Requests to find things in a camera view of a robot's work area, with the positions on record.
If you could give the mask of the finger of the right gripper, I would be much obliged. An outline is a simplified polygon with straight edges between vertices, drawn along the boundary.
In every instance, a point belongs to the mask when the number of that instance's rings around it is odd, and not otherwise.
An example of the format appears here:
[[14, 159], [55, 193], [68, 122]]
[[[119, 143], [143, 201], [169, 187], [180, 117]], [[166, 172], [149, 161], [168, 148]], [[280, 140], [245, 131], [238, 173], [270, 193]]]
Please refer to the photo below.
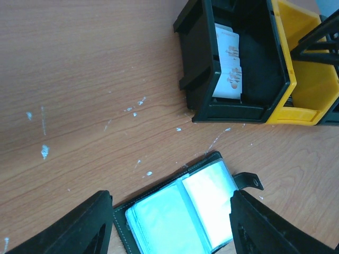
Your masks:
[[296, 61], [338, 65], [338, 11], [302, 37], [290, 53]]

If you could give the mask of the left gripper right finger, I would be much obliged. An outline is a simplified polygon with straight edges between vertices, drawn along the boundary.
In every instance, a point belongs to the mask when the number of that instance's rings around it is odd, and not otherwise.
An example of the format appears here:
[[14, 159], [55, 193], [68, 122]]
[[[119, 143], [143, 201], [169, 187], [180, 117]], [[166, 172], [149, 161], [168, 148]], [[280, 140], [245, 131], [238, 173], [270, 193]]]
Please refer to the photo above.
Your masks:
[[244, 190], [234, 191], [230, 203], [237, 253], [336, 253]]

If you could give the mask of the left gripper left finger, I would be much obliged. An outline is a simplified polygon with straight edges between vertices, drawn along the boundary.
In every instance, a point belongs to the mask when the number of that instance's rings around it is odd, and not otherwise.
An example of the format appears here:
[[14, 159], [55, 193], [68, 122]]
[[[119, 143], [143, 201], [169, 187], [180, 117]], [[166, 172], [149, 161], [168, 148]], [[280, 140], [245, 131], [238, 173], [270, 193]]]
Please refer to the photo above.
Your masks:
[[107, 253], [113, 198], [101, 190], [8, 253]]

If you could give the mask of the yellow bin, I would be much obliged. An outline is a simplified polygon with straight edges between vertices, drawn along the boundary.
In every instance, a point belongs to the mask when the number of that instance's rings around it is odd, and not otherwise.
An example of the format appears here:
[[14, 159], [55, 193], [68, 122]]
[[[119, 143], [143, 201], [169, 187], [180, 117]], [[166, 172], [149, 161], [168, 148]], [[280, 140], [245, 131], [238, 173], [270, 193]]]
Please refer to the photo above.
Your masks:
[[320, 25], [318, 14], [287, 1], [272, 1], [290, 85], [268, 124], [316, 125], [338, 98], [334, 66], [295, 61], [290, 51], [308, 32]]

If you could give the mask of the black bin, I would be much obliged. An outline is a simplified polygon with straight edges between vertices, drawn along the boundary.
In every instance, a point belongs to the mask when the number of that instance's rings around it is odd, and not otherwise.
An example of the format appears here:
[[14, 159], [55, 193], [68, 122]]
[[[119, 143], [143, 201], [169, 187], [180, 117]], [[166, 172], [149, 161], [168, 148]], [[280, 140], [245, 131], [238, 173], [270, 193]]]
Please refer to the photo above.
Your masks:
[[268, 121], [291, 84], [272, 1], [188, 1], [173, 28], [193, 122]]
[[319, 86], [315, 91], [315, 125], [338, 126], [338, 85]]

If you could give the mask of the black leather card holder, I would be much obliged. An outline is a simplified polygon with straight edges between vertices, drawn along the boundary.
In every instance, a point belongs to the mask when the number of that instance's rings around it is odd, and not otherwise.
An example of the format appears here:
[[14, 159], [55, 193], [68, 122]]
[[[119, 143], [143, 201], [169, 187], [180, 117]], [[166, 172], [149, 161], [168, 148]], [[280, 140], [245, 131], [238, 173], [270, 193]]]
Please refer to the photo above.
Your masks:
[[185, 171], [116, 207], [127, 253], [215, 253], [233, 240], [234, 191], [263, 189], [257, 174], [232, 175], [215, 151]]

